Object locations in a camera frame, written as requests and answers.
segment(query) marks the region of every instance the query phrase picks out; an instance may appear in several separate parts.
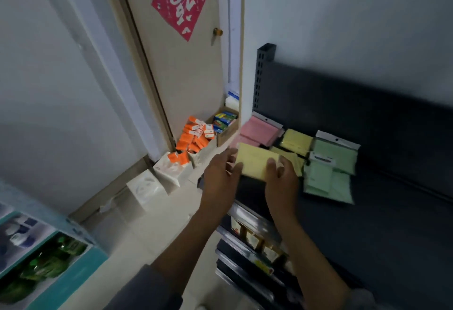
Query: gray sleeve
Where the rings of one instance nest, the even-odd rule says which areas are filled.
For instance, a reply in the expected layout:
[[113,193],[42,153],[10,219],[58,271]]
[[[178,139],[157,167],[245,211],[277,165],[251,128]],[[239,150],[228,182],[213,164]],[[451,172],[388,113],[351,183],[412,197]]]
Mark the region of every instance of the gray sleeve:
[[364,289],[351,291],[343,310],[394,310],[394,307],[377,304],[373,294]]
[[112,298],[104,310],[178,310],[183,298],[172,293],[167,280],[145,265]]

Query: door knob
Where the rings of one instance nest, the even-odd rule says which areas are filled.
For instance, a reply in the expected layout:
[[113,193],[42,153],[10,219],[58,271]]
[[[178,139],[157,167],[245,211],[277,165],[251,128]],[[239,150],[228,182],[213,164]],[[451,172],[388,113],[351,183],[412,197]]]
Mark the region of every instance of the door knob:
[[214,34],[215,36],[221,37],[223,34],[223,30],[221,30],[220,28],[214,28],[214,31],[212,31],[212,34]]

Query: door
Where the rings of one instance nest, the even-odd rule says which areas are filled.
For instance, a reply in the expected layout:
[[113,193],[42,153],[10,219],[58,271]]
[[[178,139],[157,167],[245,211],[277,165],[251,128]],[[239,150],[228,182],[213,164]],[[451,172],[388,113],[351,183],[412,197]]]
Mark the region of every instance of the door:
[[[190,115],[206,120],[223,104],[218,0],[204,0],[189,41],[170,26],[153,0],[127,0],[173,137]],[[190,1],[185,1],[185,10]]]

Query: red chinese character decoration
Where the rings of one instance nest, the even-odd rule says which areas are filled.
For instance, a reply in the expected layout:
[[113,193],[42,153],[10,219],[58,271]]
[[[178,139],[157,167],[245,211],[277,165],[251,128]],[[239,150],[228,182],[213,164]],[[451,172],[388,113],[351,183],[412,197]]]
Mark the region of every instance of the red chinese character decoration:
[[189,41],[206,0],[153,0],[159,14]]

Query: floor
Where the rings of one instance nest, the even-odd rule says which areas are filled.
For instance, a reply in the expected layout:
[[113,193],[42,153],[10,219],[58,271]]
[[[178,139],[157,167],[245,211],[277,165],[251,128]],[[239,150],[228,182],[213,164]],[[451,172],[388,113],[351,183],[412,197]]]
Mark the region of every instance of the floor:
[[[217,148],[210,158],[225,147]],[[196,183],[209,159],[194,170],[182,187],[164,184],[169,196],[156,201],[150,210],[145,211],[126,189],[111,210],[87,221],[86,227],[109,251],[110,258],[60,310],[102,309],[140,267],[155,260],[198,209],[201,190]],[[246,296],[215,274],[217,256],[214,251],[220,238],[214,232],[207,242],[184,291],[181,309],[193,310],[200,304],[210,310],[255,309]]]

